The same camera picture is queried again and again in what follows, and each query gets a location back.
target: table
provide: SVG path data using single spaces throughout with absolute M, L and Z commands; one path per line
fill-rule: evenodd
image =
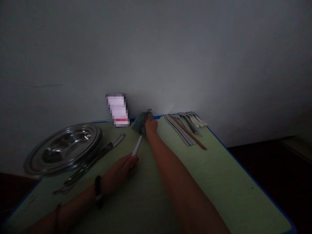
M 158 134 L 179 157 L 195 181 L 214 204 L 232 234 L 297 233 L 291 220 L 268 197 L 209 128 L 200 128 L 198 145 L 187 147 L 163 116 L 155 116 Z M 138 133 L 129 127 L 116 128 L 96 123 L 104 132 L 105 144 L 121 133 L 122 142 L 103 157 L 66 195 L 52 195 L 72 173 L 45 177 L 25 197 L 7 220 L 5 228 L 23 230 L 52 212 L 58 203 L 66 203 L 104 174 L 114 162 L 130 153 Z M 179 224 L 164 190 L 151 148 L 144 138 L 138 157 L 137 172 L 114 196 L 104 202 L 102 210 L 94 206 L 73 233 L 179 233 Z

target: stainless steel plate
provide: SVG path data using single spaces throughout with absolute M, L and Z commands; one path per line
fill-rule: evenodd
M 24 170 L 31 175 L 49 175 L 75 168 L 92 157 L 102 137 L 99 127 L 83 123 L 64 128 L 41 142 L 27 157 Z

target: bracelet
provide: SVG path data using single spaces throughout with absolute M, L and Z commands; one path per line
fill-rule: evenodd
M 59 233 L 59 222 L 58 222 L 58 215 L 59 215 L 59 211 L 61 209 L 61 203 L 58 204 L 58 206 L 55 209 L 55 226 L 54 226 L 54 231 L 53 233 Z
M 95 178 L 94 187 L 95 187 L 95 199 L 97 201 L 97 207 L 98 209 L 101 209 L 103 207 L 104 199 L 101 193 L 101 176 L 97 176 Z

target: hand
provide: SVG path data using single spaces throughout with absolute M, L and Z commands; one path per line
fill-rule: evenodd
M 151 115 L 148 115 L 144 126 L 146 135 L 150 135 L 151 133 L 157 132 L 158 122 L 155 119 L 152 119 Z
M 127 178 L 135 174 L 139 158 L 136 155 L 131 156 L 131 154 L 120 158 L 102 177 L 101 191 L 103 195 L 113 193 Z

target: chopsticks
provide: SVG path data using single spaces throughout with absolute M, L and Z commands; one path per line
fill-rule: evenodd
M 197 140 L 196 137 L 194 137 L 182 124 L 180 124 L 175 117 L 173 117 L 172 115 L 169 114 L 169 116 L 176 121 L 176 123 L 191 137 L 193 138 L 194 141 L 196 141 L 196 143 L 203 149 L 203 150 L 207 150 L 207 148 L 199 141 Z

